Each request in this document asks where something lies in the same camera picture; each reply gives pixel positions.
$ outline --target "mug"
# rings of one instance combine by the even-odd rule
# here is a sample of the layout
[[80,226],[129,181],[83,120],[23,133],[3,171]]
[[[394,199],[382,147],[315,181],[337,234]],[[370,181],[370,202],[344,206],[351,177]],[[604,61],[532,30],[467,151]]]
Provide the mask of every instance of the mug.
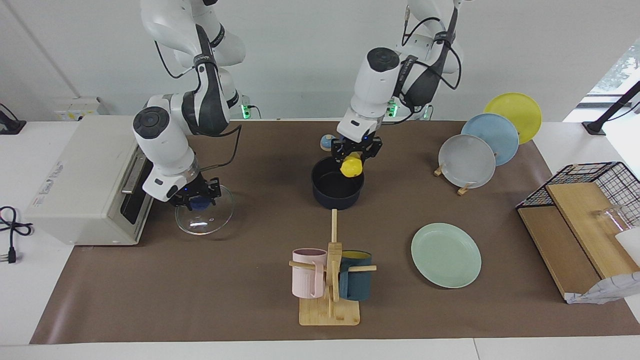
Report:
[[293,267],[291,292],[303,299],[317,299],[324,295],[324,266],[326,265],[326,250],[296,249],[293,250],[293,261],[314,264],[315,270]]
[[371,294],[371,272],[349,272],[352,266],[371,265],[371,254],[360,250],[345,250],[340,261],[340,297],[347,300],[363,301]]

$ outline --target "brown table mat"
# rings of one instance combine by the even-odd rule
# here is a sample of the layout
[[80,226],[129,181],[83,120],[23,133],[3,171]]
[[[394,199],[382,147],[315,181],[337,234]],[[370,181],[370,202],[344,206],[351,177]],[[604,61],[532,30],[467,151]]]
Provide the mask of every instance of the brown table mat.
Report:
[[[310,171],[334,122],[244,123],[237,158],[205,173],[236,196],[219,233],[196,237],[155,202],[134,247],[76,247],[32,343],[237,341],[640,334],[623,300],[565,304],[515,206],[550,173],[532,142],[485,186],[456,195],[434,177],[438,150],[462,122],[385,126],[367,161],[360,200],[339,213],[345,249],[373,254],[372,297],[356,327],[302,327],[291,295],[291,251],[326,248],[330,210],[313,199]],[[224,162],[233,136],[189,141],[202,165]],[[471,285],[439,288],[414,267],[410,244],[432,222],[476,241],[482,270]]]

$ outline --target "wooden board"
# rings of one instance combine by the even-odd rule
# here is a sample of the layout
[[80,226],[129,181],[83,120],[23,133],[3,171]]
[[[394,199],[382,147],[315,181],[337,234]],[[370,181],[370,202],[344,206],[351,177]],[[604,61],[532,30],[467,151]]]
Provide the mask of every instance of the wooden board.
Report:
[[340,299],[333,303],[333,316],[329,311],[330,299],[327,294],[320,299],[300,299],[298,322],[304,326],[347,325],[360,323],[360,303]]
[[565,293],[583,294],[601,280],[555,206],[518,212],[563,298]]
[[555,184],[547,190],[602,278],[640,271],[616,240],[614,227],[597,215],[612,206],[597,184]]

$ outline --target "green plate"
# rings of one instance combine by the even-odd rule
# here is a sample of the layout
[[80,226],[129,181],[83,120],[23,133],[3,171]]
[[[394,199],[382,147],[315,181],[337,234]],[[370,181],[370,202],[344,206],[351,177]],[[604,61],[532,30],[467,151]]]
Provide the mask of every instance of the green plate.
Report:
[[415,233],[411,256],[420,274],[444,288],[462,288],[474,282],[482,265],[471,236],[459,227],[440,222]]

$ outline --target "dark teal mug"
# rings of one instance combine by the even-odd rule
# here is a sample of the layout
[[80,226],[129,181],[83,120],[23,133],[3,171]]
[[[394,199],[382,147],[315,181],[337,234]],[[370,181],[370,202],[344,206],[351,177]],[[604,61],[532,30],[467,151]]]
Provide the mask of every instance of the dark teal mug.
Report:
[[349,272],[352,266],[371,265],[371,254],[366,251],[345,250],[340,261],[340,297],[363,301],[371,295],[371,272]]

